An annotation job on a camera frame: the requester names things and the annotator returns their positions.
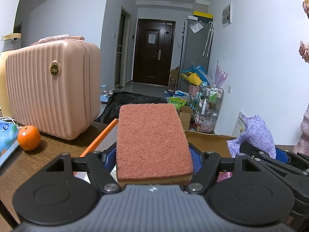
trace metal screw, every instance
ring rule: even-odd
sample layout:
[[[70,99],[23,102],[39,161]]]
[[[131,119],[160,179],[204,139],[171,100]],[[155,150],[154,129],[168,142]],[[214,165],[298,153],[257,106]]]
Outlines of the metal screw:
[[[114,192],[119,189],[119,186],[115,183],[108,183],[104,185],[103,189],[107,192]]]
[[[200,191],[203,189],[203,185],[200,183],[190,183],[188,185],[188,189],[190,189],[191,191]]]

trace black cloth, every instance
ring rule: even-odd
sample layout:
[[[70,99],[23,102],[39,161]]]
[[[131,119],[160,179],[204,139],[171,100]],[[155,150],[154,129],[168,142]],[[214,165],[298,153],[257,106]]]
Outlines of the black cloth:
[[[96,122],[109,124],[115,118],[119,118],[120,107],[124,104],[162,104],[167,103],[165,98],[146,96],[133,92],[115,92],[109,98],[103,113],[95,120]]]

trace suitcase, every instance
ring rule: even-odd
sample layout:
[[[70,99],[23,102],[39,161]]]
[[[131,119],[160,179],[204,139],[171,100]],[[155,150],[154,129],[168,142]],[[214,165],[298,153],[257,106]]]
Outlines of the suitcase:
[[[18,123],[72,140],[100,112],[100,50],[81,37],[60,39],[11,52],[6,83]]]

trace blue tissue package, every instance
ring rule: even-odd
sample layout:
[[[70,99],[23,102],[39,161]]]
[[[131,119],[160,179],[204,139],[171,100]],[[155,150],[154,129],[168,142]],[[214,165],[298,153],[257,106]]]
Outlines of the blue tissue package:
[[[16,125],[0,120],[0,167],[18,147]]]

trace sponge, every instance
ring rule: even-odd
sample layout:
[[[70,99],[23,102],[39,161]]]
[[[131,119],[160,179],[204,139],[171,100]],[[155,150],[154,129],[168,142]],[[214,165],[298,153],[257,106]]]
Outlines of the sponge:
[[[120,108],[117,179],[126,184],[187,184],[192,158],[172,104],[128,104]]]

